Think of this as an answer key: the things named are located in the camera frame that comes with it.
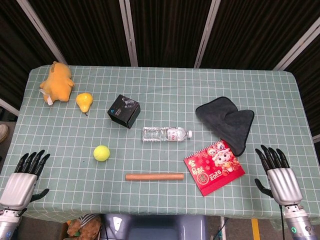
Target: brown plush toy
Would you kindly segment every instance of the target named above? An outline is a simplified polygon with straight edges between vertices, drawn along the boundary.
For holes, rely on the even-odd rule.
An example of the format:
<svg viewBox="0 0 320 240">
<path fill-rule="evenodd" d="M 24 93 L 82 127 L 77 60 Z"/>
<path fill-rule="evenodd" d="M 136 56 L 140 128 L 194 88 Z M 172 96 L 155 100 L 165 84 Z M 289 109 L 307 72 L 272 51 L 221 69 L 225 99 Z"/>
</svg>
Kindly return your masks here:
<svg viewBox="0 0 320 240">
<path fill-rule="evenodd" d="M 69 236 L 75 236 L 80 232 L 80 236 L 74 240 L 94 240 L 101 227 L 101 218 L 99 214 L 86 214 L 71 221 L 67 233 Z"/>
<path fill-rule="evenodd" d="M 68 102 L 72 87 L 71 71 L 67 65 L 54 61 L 48 78 L 40 84 L 41 92 L 46 103 L 52 105 L 56 100 Z"/>
</svg>

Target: yellow ball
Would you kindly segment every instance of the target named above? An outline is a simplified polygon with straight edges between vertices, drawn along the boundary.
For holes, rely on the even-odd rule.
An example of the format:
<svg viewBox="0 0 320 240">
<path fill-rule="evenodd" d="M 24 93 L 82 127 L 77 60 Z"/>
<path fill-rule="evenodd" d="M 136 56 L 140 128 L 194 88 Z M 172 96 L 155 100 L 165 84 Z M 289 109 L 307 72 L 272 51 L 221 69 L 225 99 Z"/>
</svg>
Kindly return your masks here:
<svg viewBox="0 0 320 240">
<path fill-rule="evenodd" d="M 97 161 L 103 162 L 110 156 L 110 150 L 104 145 L 97 146 L 93 151 L 93 156 Z"/>
</svg>

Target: folded cloth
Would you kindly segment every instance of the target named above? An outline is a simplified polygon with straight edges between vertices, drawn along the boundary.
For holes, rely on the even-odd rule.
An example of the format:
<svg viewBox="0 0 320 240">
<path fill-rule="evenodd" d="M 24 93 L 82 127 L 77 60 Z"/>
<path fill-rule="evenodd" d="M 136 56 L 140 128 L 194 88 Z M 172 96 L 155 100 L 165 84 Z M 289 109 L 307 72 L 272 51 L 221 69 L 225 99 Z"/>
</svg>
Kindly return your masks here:
<svg viewBox="0 0 320 240">
<path fill-rule="evenodd" d="M 246 141 L 255 113 L 251 110 L 238 111 L 227 97 L 199 106 L 195 114 L 215 135 L 225 140 L 233 154 L 238 157 L 246 149 Z"/>
</svg>

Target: wooden rolling pin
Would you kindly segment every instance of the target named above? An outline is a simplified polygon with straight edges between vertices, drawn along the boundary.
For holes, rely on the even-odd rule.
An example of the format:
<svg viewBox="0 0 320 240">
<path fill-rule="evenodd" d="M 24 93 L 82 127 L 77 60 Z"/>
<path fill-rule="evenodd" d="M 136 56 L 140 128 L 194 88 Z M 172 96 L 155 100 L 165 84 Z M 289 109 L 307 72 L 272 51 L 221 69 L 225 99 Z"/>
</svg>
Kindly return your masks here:
<svg viewBox="0 0 320 240">
<path fill-rule="evenodd" d="M 161 181 L 161 180 L 183 180 L 185 175 L 183 173 L 142 173 L 125 175 L 127 181 Z"/>
</svg>

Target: yellow pear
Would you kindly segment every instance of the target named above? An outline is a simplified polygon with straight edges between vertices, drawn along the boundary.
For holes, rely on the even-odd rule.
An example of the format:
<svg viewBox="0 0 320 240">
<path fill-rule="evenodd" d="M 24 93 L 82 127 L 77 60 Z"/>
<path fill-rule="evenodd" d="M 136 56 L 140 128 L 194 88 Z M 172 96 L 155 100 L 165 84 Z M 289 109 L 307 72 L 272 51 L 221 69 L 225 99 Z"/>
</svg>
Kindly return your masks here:
<svg viewBox="0 0 320 240">
<path fill-rule="evenodd" d="M 81 112 L 83 112 L 85 115 L 87 115 L 87 112 L 89 111 L 90 105 L 93 103 L 93 101 L 94 98 L 90 93 L 87 92 L 79 94 L 75 99 L 75 102 L 80 107 Z"/>
</svg>

